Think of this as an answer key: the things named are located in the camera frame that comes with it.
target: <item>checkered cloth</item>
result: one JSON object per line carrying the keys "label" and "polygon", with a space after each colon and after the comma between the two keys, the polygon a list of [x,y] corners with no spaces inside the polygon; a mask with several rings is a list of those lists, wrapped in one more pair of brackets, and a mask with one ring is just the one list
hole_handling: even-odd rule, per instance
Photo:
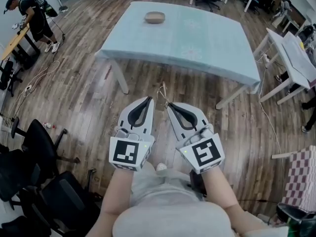
{"label": "checkered cloth", "polygon": [[290,156],[290,170],[282,203],[316,211],[316,146]]}

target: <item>bag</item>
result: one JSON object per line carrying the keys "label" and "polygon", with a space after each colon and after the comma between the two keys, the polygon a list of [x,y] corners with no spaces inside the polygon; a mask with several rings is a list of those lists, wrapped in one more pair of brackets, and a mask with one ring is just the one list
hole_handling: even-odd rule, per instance
{"label": "bag", "polygon": [[57,12],[46,0],[34,0],[48,17],[57,17]]}

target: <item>floor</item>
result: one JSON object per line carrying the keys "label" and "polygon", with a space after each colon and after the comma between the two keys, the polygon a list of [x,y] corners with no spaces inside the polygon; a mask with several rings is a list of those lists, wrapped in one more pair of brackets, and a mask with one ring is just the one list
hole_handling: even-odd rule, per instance
{"label": "floor", "polygon": [[[226,154],[222,169],[237,198],[243,200],[242,207],[252,213],[272,215],[275,210],[273,203],[253,200],[280,201],[283,174],[287,168],[286,161],[282,164],[281,160],[271,160],[271,155],[279,151],[274,132],[260,109],[257,94],[244,93],[218,111],[215,104],[237,86],[236,82],[178,67],[171,69],[163,64],[123,60],[121,66],[130,89],[130,93],[124,95],[109,63],[94,59],[94,53],[132,1],[69,0],[66,3],[69,11],[56,18],[66,34],[66,41],[55,57],[60,67],[39,80],[36,90],[28,98],[21,96],[17,99],[27,83],[53,60],[51,53],[42,52],[36,65],[23,73],[24,81],[16,87],[14,97],[7,96],[2,113],[7,117],[17,115],[23,129],[27,129],[33,119],[53,123],[56,129],[48,129],[53,140],[62,128],[66,128],[69,133],[64,136],[58,153],[64,157],[79,157],[81,163],[58,162],[59,169],[72,171],[84,185],[87,170],[95,167],[97,172],[92,188],[104,194],[114,170],[107,158],[109,141],[120,112],[138,98],[149,95],[157,99],[157,90],[164,81],[170,101],[186,102],[201,108],[209,122],[214,124]],[[189,6],[189,0],[155,2]],[[226,5],[220,5],[221,10],[215,12],[239,21],[253,50],[265,36],[266,27],[272,27],[270,15],[263,11],[259,16],[251,11],[244,13],[241,1],[229,0]],[[203,4],[198,8],[209,10]],[[60,39],[59,29],[53,27],[53,31]],[[56,66],[57,62],[48,70],[52,72]],[[263,64],[258,64],[258,68],[262,76]],[[263,94],[276,87],[278,83],[274,75],[282,70],[282,67],[274,65],[267,71]],[[276,128],[282,153],[315,144],[316,137],[314,129],[309,134],[303,134],[300,130],[312,112],[302,112],[299,101],[307,101],[314,94],[303,92],[280,106],[276,105],[276,101],[285,93],[283,91],[263,103]],[[176,137],[163,103],[161,98],[156,100],[152,132],[156,142],[149,161],[153,165],[164,162],[168,167],[188,173],[189,166],[175,150]],[[21,145],[19,138],[13,141],[2,137],[1,142],[7,143],[10,148]]]}

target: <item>white sneaker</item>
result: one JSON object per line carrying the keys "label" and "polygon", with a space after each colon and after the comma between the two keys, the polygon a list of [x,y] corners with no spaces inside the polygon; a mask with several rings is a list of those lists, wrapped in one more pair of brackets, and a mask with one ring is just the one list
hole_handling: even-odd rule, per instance
{"label": "white sneaker", "polygon": [[161,171],[161,170],[164,170],[164,169],[167,169],[167,166],[163,163],[159,163],[157,165],[157,168],[156,168],[156,171]]}
{"label": "white sneaker", "polygon": [[52,45],[53,45],[52,41],[49,44],[46,43],[45,53],[48,53],[50,51],[50,48],[51,48]]}
{"label": "white sneaker", "polygon": [[52,53],[56,53],[59,47],[59,42],[57,42],[56,44],[53,44],[53,50],[51,51]]}

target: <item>black shirt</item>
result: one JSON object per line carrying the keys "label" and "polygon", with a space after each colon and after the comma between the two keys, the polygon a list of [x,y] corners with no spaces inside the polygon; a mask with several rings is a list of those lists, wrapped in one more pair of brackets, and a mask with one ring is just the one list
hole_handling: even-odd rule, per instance
{"label": "black shirt", "polygon": [[35,0],[20,0],[19,11],[22,15],[27,15],[26,10],[30,7],[35,13],[30,21],[30,28],[32,31],[40,32],[45,24],[45,14],[42,12]]}

